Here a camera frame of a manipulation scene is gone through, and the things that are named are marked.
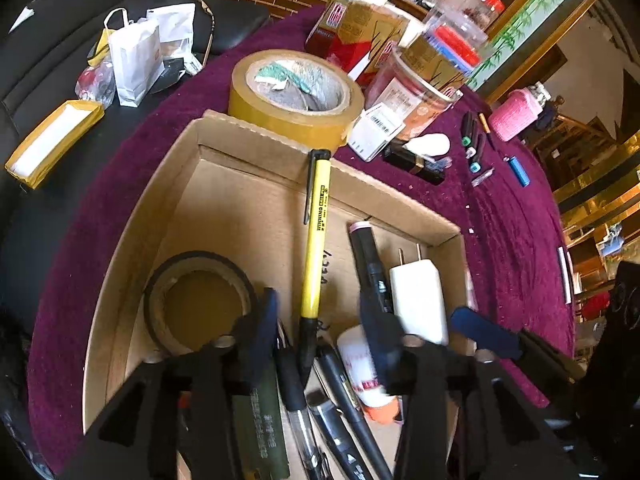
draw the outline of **yellow tape roll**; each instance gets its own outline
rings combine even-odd
[[[307,111],[277,103],[266,92],[273,85],[260,77],[264,68],[279,64],[285,68],[295,66],[294,72],[310,74],[304,79],[307,88],[318,85],[319,93],[332,96],[329,109]],[[335,152],[347,142],[353,123],[364,107],[360,87],[337,66],[316,56],[293,50],[264,50],[240,60],[231,77],[228,114],[257,124],[279,135],[289,137],[310,148],[324,148]]]

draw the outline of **white bottle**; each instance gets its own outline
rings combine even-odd
[[[378,383],[362,325],[354,326],[340,334],[337,347],[351,386],[364,405],[364,411],[377,422],[392,422],[399,410],[398,399],[396,396],[387,395]]]

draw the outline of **orange cap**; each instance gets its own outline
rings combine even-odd
[[[394,397],[394,400],[390,403],[380,406],[379,408],[371,408],[364,404],[362,408],[371,420],[379,422],[380,424],[391,424],[400,412],[400,402],[397,397]]]

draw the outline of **plastic bag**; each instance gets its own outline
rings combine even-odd
[[[184,59],[184,67],[190,75],[202,70],[201,63],[193,55],[193,19],[195,4],[178,4],[147,9],[146,18],[156,20],[160,26],[162,59]]]
[[[76,95],[84,101],[96,101],[105,110],[113,103],[116,78],[111,56],[107,54],[99,65],[85,68],[76,83]]]

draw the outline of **white usb charger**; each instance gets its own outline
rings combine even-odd
[[[417,250],[418,260],[406,264],[400,249],[400,265],[389,270],[394,313],[407,334],[447,345],[449,335],[440,273],[431,260],[422,259],[420,244]]]

